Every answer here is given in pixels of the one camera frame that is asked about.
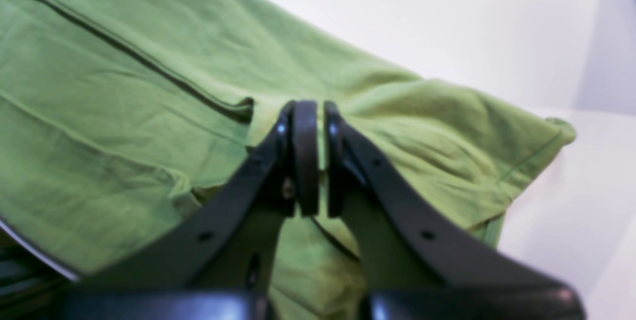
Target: green fabric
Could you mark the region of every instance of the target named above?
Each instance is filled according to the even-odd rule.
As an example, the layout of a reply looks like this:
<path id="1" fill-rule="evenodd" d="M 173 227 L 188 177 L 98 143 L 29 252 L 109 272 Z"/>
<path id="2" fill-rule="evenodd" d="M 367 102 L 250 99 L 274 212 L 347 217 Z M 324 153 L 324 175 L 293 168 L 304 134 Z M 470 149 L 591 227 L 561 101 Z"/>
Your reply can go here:
<path id="1" fill-rule="evenodd" d="M 265 0 L 0 0 L 0 30 L 0 215 L 85 273 L 195 212 L 190 189 L 222 185 L 288 100 L 338 103 L 490 245 L 575 138 L 565 121 L 421 78 Z M 285 224 L 270 289 L 285 320 L 351 318 L 363 293 L 341 221 Z"/>

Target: black plastic arm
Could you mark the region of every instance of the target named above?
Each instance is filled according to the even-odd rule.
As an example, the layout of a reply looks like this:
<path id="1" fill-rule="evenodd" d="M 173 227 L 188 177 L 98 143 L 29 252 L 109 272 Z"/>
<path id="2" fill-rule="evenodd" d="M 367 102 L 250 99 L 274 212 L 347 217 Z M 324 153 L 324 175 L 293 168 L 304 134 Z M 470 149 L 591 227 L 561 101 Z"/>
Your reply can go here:
<path id="1" fill-rule="evenodd" d="M 373 320 L 581 320 L 565 284 L 477 241 L 411 188 L 387 157 L 325 103 L 329 216 L 361 250 Z"/>
<path id="2" fill-rule="evenodd" d="M 271 317 L 264 295 L 280 227 L 293 216 L 296 196 L 304 215 L 318 212 L 317 133 L 315 102 L 286 105 L 266 139 L 200 211 L 73 286 L 53 318 Z"/>

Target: white surface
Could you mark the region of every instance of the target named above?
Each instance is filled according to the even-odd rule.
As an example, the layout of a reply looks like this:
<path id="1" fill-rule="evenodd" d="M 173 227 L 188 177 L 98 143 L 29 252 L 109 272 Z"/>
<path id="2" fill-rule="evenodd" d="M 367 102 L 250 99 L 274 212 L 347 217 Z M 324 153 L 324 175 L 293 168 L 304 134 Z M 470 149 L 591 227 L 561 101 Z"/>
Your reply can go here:
<path id="1" fill-rule="evenodd" d="M 570 282 L 590 320 L 634 320 L 636 118 L 533 111 L 570 121 L 578 137 L 510 207 L 499 249 Z"/>
<path id="2" fill-rule="evenodd" d="M 516 200 L 500 249 L 570 282 L 590 320 L 636 320 L 635 0 L 272 1 L 425 77 L 572 122 L 579 139 Z"/>

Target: white background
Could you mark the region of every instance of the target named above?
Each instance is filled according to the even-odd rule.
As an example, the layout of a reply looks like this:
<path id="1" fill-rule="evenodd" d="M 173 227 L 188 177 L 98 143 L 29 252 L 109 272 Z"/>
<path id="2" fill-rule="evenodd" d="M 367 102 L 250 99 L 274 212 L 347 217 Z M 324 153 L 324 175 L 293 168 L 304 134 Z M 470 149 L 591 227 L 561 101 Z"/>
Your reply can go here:
<path id="1" fill-rule="evenodd" d="M 636 320 L 635 0 L 271 1 L 424 77 L 573 123 L 499 248 L 572 284 L 590 320 Z"/>

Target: screw hole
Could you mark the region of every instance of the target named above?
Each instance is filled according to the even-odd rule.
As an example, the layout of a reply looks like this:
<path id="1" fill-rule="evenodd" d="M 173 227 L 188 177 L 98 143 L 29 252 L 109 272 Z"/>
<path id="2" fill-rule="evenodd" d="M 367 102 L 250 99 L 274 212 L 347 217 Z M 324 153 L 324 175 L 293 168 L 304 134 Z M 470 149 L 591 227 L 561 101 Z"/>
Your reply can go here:
<path id="1" fill-rule="evenodd" d="M 424 238 L 425 240 L 434 240 L 435 239 L 435 233 L 434 232 L 430 232 L 430 231 L 423 231 L 422 232 L 422 238 Z"/>
<path id="2" fill-rule="evenodd" d="M 209 241 L 212 239 L 212 232 L 207 231 L 207 232 L 200 232 L 200 234 L 198 234 L 197 236 L 197 240 L 198 241 Z"/>
<path id="3" fill-rule="evenodd" d="M 249 266 L 247 268 L 247 279 L 245 282 L 245 286 L 248 289 L 253 289 L 257 282 L 258 278 L 261 275 L 261 258 L 258 253 L 252 254 L 252 258 L 249 260 Z"/>

